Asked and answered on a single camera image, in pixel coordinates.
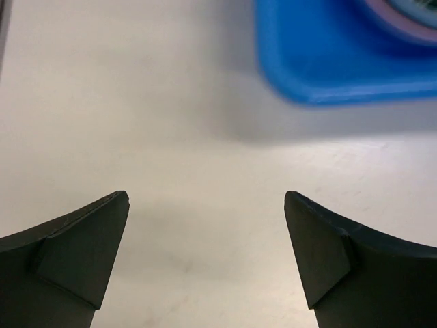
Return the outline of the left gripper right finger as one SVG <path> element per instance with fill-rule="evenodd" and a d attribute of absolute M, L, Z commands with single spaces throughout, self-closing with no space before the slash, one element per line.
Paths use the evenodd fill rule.
<path fill-rule="evenodd" d="M 285 219 L 319 327 L 435 327 L 436 249 L 379 232 L 304 195 Z"/>

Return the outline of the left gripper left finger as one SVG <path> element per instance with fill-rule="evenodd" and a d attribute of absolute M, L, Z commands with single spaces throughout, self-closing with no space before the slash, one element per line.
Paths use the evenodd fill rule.
<path fill-rule="evenodd" d="M 115 191 L 1 238 L 1 326 L 90 327 L 129 208 L 127 192 Z"/>

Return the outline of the pink plastic plate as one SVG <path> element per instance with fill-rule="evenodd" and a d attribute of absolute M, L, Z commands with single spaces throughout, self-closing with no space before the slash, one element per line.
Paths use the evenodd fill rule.
<path fill-rule="evenodd" d="M 383 30 L 407 43 L 436 48 L 436 29 L 421 25 L 405 16 L 388 1 L 363 1 L 368 15 Z"/>

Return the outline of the light blue plastic plate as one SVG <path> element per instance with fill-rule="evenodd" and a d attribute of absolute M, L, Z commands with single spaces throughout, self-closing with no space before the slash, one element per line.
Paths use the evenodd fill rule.
<path fill-rule="evenodd" d="M 436 29 L 436 0 L 389 0 L 388 3 L 417 23 Z"/>

